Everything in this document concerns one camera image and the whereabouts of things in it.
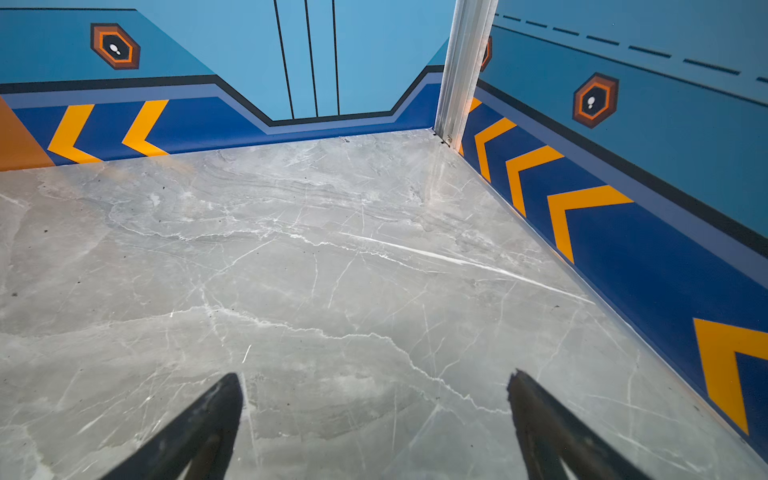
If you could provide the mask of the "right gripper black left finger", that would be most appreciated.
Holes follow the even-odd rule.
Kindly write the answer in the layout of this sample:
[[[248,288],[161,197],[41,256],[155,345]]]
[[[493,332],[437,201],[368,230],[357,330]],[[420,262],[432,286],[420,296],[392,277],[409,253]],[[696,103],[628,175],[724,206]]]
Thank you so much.
[[[239,378],[228,373],[106,479],[222,479],[243,409]]]

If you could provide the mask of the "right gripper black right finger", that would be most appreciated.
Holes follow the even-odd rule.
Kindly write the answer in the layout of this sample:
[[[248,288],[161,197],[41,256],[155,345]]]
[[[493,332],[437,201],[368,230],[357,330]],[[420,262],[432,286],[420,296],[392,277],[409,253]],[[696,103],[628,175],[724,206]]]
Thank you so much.
[[[510,377],[508,401],[530,479],[646,479],[522,370]]]

